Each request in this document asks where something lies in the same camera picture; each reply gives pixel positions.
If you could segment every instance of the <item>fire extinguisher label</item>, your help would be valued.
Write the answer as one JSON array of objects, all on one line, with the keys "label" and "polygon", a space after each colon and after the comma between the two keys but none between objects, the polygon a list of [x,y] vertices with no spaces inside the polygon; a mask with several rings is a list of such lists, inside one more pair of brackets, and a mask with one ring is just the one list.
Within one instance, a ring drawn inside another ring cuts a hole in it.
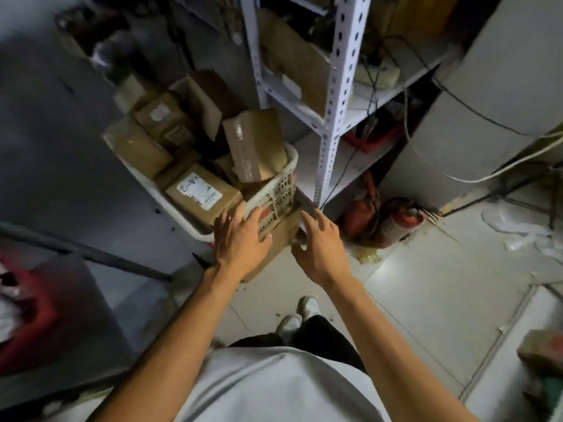
[{"label": "fire extinguisher label", "polygon": [[393,219],[393,216],[389,216],[381,224],[381,234],[385,237],[385,240],[389,243],[394,243],[402,239],[405,235],[413,230],[412,227],[405,228],[397,224]]}]

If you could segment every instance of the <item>person's right arm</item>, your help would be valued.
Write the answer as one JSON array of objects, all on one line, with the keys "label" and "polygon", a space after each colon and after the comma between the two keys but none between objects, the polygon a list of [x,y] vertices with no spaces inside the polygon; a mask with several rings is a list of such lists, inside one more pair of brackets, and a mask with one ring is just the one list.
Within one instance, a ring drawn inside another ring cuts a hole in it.
[{"label": "person's right arm", "polygon": [[292,253],[328,294],[346,325],[393,422],[476,422],[434,377],[352,277],[338,227],[315,209],[302,212],[307,248]]}]

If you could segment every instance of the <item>gray t-shirt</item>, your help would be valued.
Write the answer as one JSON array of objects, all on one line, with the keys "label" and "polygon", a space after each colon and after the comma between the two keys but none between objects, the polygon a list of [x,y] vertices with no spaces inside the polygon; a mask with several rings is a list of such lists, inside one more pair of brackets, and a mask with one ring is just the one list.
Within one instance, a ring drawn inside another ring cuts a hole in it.
[{"label": "gray t-shirt", "polygon": [[213,351],[174,422],[318,420],[391,421],[360,370],[274,347]]}]

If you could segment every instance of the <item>perforated metal upright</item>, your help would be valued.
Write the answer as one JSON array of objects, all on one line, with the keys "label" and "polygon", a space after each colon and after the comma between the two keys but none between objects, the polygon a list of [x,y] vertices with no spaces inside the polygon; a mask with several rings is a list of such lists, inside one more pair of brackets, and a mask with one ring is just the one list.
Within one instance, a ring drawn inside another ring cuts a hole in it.
[{"label": "perforated metal upright", "polygon": [[[260,8],[260,0],[240,0],[243,9],[244,23],[247,30],[248,46],[256,81],[256,89],[261,108],[268,108],[270,89],[264,84],[262,61],[260,58],[260,41],[256,10]],[[316,207],[320,207],[330,193],[329,183],[334,165],[334,157],[341,136],[342,122],[346,113],[348,98],[351,94],[356,63],[360,53],[360,45],[364,34],[365,21],[371,0],[334,0],[337,9],[333,49],[330,55],[330,75],[328,82],[327,105],[324,121],[317,125],[306,121],[320,135],[319,162],[315,184]],[[305,8],[310,3],[299,2]]]}]

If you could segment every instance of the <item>white plastic basket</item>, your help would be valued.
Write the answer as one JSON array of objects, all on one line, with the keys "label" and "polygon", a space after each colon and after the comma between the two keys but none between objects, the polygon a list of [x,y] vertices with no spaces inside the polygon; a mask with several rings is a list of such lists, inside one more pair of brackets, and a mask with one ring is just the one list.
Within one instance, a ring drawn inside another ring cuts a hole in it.
[{"label": "white plastic basket", "polygon": [[[127,120],[127,118],[124,118],[111,127],[120,127],[119,123]],[[113,136],[115,135],[110,132],[110,128],[106,130],[102,137],[108,144],[109,148],[113,151]],[[289,143],[284,144],[285,151],[289,159],[287,166],[269,180],[268,183],[265,184],[256,195],[254,195],[254,197],[247,201],[245,216],[248,215],[255,207],[261,206],[264,208],[264,213],[262,214],[262,219],[260,220],[258,227],[258,232],[261,236],[271,231],[271,229],[291,210],[293,205],[293,197],[295,194],[295,177],[293,171],[297,166],[297,159],[299,155],[297,150]],[[158,189],[153,181],[145,177],[121,157],[118,155],[116,156],[151,195],[151,197],[154,198],[154,200],[161,205],[162,209],[180,226],[180,228],[186,231],[195,240],[207,243],[215,240],[213,233],[202,233],[199,227],[195,225],[192,220],[187,218],[185,213],[180,211],[174,204],[172,204],[172,202],[170,202],[170,200]]]}]

